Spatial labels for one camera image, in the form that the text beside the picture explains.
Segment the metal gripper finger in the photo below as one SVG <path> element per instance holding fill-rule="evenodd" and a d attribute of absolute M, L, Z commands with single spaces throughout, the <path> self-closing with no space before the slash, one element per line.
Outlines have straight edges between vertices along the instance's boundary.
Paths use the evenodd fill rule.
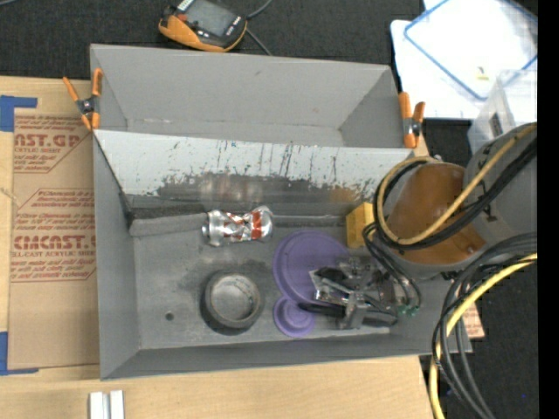
<path fill-rule="evenodd" d="M 363 296 L 349 296 L 343 316 L 335 324 L 338 329 L 359 329 L 369 309 L 369 302 Z"/>
<path fill-rule="evenodd" d="M 314 285 L 314 300 L 322 303 L 347 303 L 350 289 L 348 276 L 337 268 L 322 267 L 309 272 Z"/>

